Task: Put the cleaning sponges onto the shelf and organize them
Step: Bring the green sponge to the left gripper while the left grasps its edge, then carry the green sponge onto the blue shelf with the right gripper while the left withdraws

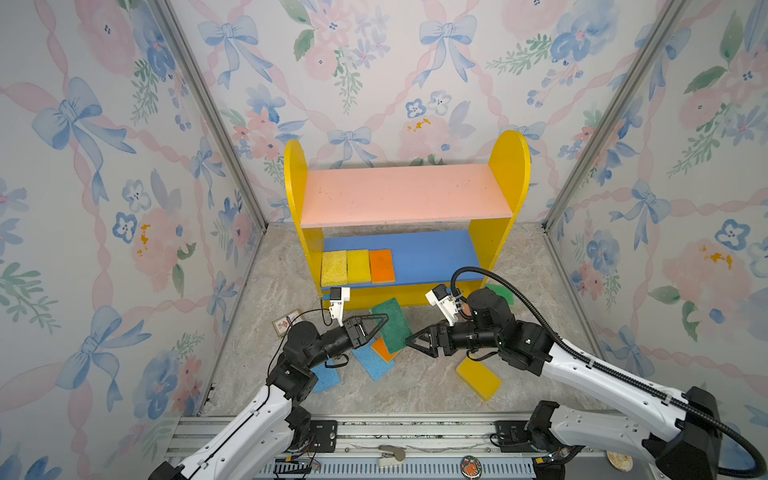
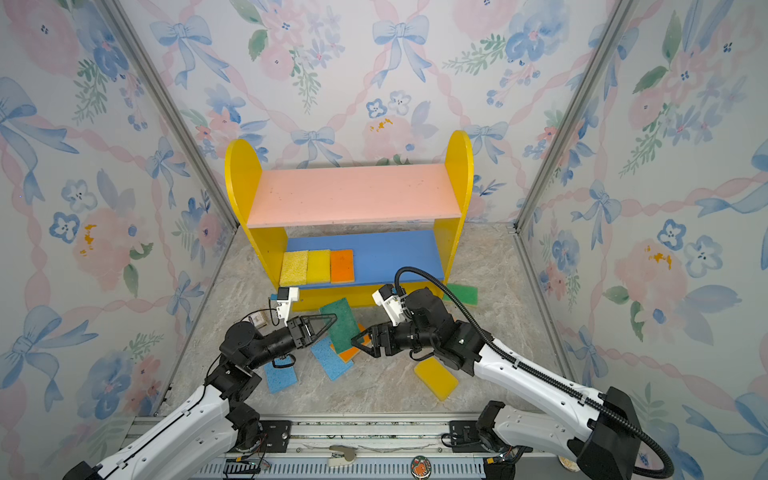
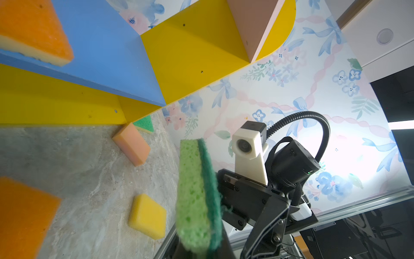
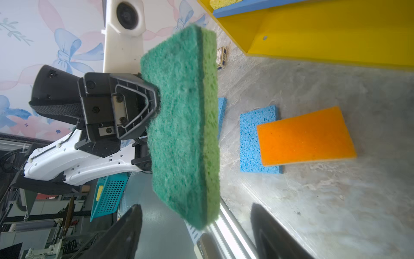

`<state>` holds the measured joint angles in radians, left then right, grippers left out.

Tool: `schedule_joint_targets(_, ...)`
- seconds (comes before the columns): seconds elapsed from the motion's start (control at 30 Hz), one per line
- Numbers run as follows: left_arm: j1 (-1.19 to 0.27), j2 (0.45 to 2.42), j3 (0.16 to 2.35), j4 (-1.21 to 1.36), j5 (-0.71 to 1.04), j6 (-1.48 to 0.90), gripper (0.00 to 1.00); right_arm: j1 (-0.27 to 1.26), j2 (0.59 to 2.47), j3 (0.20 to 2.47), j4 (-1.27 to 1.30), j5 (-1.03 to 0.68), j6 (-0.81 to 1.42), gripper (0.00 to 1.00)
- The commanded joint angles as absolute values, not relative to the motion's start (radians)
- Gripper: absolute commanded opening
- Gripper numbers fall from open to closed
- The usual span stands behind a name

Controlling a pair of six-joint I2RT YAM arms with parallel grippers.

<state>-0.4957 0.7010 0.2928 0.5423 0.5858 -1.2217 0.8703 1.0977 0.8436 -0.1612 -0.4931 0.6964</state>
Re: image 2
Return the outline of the dark green scrub sponge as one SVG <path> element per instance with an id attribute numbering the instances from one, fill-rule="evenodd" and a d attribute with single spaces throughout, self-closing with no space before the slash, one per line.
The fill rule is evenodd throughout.
<path id="1" fill-rule="evenodd" d="M 320 308 L 321 314 L 337 315 L 337 322 L 329 329 L 328 335 L 332 345 L 339 353 L 353 347 L 350 340 L 360 333 L 360 327 L 353 314 L 348 300 L 342 298 Z"/>

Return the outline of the pale yellow sponge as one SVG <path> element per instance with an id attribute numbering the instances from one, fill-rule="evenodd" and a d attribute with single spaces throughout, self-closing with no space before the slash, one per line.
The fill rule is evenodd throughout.
<path id="1" fill-rule="evenodd" d="M 371 339 L 370 339 L 370 337 L 369 337 L 368 335 L 365 335 L 365 336 L 363 337 L 363 345 L 364 345 L 364 346 L 366 346 L 366 347 L 368 347 L 368 346 L 370 346 L 370 345 L 371 345 Z M 354 358 L 354 357 L 355 357 L 355 356 L 356 356 L 358 353 L 360 353 L 360 350 L 359 350 L 358 348 L 356 348 L 356 347 L 351 347 L 351 348 L 349 348 L 349 349 L 347 349 L 347 350 L 345 350 L 345 351 L 343 351 L 343 352 L 339 353 L 339 352 L 337 352 L 337 351 L 335 350 L 335 347 L 334 347 L 334 345 L 331 345 L 331 350 L 332 350 L 334 353 L 336 353 L 336 354 L 337 354 L 337 356 L 338 356 L 338 357 L 339 357 L 339 358 L 340 358 L 340 359 L 341 359 L 341 360 L 342 360 L 342 361 L 343 361 L 345 364 L 347 364 L 347 363 L 350 363 L 350 362 L 352 361 L 352 359 L 353 359 L 353 358 Z"/>

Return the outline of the porous yellow sponge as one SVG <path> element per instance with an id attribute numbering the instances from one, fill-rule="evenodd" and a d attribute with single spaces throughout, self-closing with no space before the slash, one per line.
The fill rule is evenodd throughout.
<path id="1" fill-rule="evenodd" d="M 308 251 L 285 252 L 282 259 L 279 285 L 281 287 L 306 285 L 308 262 Z"/>

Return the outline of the yellow scrub sponge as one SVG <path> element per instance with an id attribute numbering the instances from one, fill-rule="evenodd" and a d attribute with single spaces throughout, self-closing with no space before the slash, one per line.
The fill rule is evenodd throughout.
<path id="1" fill-rule="evenodd" d="M 326 284 L 331 281 L 331 252 L 329 250 L 308 252 L 306 281 L 308 285 Z"/>

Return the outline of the orange scrub sponge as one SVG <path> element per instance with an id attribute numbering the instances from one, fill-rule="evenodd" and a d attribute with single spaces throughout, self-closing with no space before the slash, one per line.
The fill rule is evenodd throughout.
<path id="1" fill-rule="evenodd" d="M 354 251 L 331 251 L 331 283 L 347 284 L 355 281 Z"/>

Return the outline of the bright green scrub sponge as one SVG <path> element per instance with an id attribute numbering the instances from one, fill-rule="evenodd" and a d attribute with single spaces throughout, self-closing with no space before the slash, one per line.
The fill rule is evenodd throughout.
<path id="1" fill-rule="evenodd" d="M 479 290 L 477 287 L 461 284 L 448 284 L 447 287 L 462 304 L 466 306 L 478 305 Z"/>

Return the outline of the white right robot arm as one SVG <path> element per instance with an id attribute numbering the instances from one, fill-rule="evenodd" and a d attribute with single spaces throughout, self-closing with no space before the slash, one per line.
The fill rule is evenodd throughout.
<path id="1" fill-rule="evenodd" d="M 626 395 L 602 394 L 528 363 L 490 333 L 455 319 L 427 288 L 398 296 L 386 285 L 374 301 L 389 319 L 354 336 L 354 347 L 374 358 L 427 348 L 445 367 L 502 386 L 536 407 L 525 413 L 489 401 L 469 433 L 453 434 L 454 450 L 539 450 L 575 462 L 591 479 L 632 477 L 640 441 Z"/>

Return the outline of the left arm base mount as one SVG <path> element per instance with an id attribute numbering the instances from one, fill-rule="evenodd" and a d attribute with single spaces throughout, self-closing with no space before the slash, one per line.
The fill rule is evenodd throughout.
<path id="1" fill-rule="evenodd" d="M 285 453 L 291 437 L 290 420 L 259 420 L 238 432 L 234 449 L 241 453 Z"/>

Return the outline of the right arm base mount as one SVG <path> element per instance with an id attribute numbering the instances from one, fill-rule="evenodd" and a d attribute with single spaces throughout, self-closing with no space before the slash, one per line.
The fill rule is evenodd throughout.
<path id="1" fill-rule="evenodd" d="M 525 454 L 532 453 L 528 446 L 512 446 L 497 435 L 493 428 L 499 412 L 506 406 L 501 401 L 489 401 L 475 421 L 453 420 L 449 431 L 441 435 L 441 443 L 453 453 L 488 454 L 490 463 L 516 464 Z"/>

